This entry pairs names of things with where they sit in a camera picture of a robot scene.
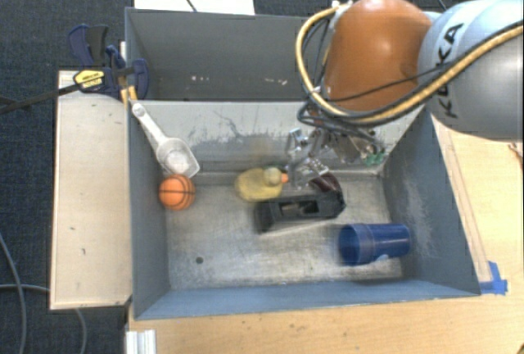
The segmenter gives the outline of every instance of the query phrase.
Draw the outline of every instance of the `white scoop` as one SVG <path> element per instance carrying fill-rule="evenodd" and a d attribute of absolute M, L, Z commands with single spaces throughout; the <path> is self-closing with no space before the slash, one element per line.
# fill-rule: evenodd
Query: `white scoop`
<path fill-rule="evenodd" d="M 141 103 L 133 104 L 133 115 L 149 136 L 156 159 L 167 175 L 180 174 L 191 178 L 197 174 L 200 170 L 198 161 L 182 139 L 167 137 Z"/>

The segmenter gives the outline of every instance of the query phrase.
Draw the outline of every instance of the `blue clamp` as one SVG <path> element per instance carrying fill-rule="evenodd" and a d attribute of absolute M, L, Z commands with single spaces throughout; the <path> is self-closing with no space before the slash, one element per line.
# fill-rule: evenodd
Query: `blue clamp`
<path fill-rule="evenodd" d="M 488 261 L 491 270 L 491 281 L 480 283 L 482 294 L 501 294 L 505 296 L 508 292 L 508 281 L 500 278 L 499 267 L 496 263 Z"/>
<path fill-rule="evenodd" d="M 101 93 L 115 99 L 120 99 L 118 78 L 125 77 L 137 91 L 139 99 L 144 99 L 149 88 L 149 70 L 143 58 L 133 61 L 132 67 L 126 67 L 125 59 L 114 45 L 106 47 L 108 27 L 104 25 L 78 25 L 68 34 L 67 40 L 71 53 L 79 61 L 83 69 L 96 68 L 103 71 L 103 83 L 94 88 L 81 88 L 85 93 Z"/>

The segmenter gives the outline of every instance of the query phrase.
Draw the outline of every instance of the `orange object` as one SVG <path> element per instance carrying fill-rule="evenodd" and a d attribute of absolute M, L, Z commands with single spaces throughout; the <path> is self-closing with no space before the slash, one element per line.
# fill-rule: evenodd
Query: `orange object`
<path fill-rule="evenodd" d="M 356 2 L 335 25 L 324 78 L 327 95 L 347 110 L 371 111 L 410 92 L 417 80 L 406 78 L 417 74 L 418 52 L 430 26 L 430 19 L 405 0 Z M 395 84 L 337 101 L 390 83 Z"/>
<path fill-rule="evenodd" d="M 195 185 L 187 176 L 171 175 L 160 184 L 158 197 L 170 210 L 185 210 L 195 201 Z"/>

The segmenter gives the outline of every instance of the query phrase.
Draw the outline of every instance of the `gray bin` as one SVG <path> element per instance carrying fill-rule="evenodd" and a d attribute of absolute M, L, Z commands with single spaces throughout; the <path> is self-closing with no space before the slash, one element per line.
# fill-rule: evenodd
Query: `gray bin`
<path fill-rule="evenodd" d="M 167 211 L 157 197 L 160 166 L 139 123 L 129 116 L 138 320 L 481 293 L 425 111 L 378 168 L 352 168 L 327 156 L 347 204 L 339 217 L 256 233 L 254 206 L 235 196 L 233 181 L 250 167 L 286 160 L 287 133 L 300 126 L 296 110 L 302 90 L 293 49 L 302 22 L 283 16 L 126 11 L 127 58 L 144 57 L 151 68 L 151 92 L 142 104 L 167 135 L 190 145 L 201 164 L 194 178 L 195 203 L 186 211 Z M 410 228 L 409 255 L 358 267 L 340 264 L 335 239 L 341 225 L 387 222 Z"/>

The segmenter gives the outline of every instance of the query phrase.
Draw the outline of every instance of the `wooden table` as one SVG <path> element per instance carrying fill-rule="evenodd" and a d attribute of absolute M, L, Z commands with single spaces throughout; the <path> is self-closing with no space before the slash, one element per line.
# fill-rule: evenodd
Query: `wooden table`
<path fill-rule="evenodd" d="M 517 354 L 524 344 L 522 165 L 506 143 L 449 138 L 458 160 L 452 175 L 462 173 L 486 255 L 508 281 L 506 296 L 140 322 L 130 314 L 129 329 L 155 329 L 159 354 Z"/>

